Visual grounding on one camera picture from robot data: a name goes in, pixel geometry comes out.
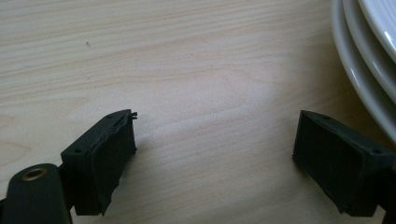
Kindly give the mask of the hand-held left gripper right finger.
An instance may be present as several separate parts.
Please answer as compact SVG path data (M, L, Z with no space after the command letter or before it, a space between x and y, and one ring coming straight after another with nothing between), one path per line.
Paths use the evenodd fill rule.
M352 217L396 217L396 152L328 116L300 113L293 160Z

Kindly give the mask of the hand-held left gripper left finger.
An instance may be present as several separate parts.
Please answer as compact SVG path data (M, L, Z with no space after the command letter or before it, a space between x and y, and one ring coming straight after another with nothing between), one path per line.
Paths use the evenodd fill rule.
M104 116L61 153L67 204L79 216L104 214L125 166L136 153L129 109Z

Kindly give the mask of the white plate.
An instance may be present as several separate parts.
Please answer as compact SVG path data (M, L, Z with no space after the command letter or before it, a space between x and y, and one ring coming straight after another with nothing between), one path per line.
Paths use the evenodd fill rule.
M396 63L396 0L359 0L375 36Z
M343 0L346 22L361 57L396 104L396 63L388 56L365 19L358 0Z

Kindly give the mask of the stack of white plates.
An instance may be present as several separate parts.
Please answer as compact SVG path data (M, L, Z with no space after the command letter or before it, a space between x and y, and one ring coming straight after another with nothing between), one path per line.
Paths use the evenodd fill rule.
M361 57L347 28L342 0L332 0L332 34L350 82L376 123L396 146L396 104L375 80Z

